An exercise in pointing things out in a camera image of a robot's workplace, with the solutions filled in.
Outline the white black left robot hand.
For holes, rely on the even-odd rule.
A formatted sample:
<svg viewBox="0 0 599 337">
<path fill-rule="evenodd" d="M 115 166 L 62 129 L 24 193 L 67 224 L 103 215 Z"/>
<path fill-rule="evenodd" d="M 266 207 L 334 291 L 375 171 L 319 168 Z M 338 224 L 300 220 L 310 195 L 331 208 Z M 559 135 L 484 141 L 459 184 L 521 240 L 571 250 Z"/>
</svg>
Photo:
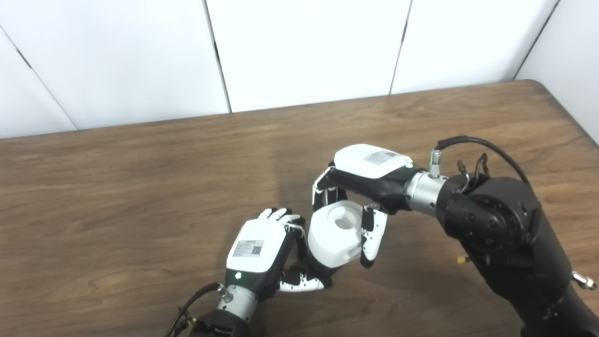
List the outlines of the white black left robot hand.
<svg viewBox="0 0 599 337">
<path fill-rule="evenodd" d="M 331 288 L 331 277 L 308 265 L 305 223 L 289 208 L 267 208 L 247 220 L 227 255 L 225 285 L 249 290 L 258 301 Z"/>
</svg>

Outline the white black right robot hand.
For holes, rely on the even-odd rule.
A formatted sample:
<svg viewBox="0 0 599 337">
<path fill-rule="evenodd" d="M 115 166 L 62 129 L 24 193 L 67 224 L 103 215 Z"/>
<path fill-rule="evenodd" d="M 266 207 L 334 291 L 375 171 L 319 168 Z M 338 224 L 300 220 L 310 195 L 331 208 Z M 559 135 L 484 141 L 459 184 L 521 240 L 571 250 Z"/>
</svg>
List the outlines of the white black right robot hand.
<svg viewBox="0 0 599 337">
<path fill-rule="evenodd" d="M 407 186 L 417 173 L 411 158 L 381 147 L 357 144 L 337 151 L 312 186 L 311 266 L 334 272 L 359 259 L 372 267 L 388 217 L 411 211 Z"/>
</svg>

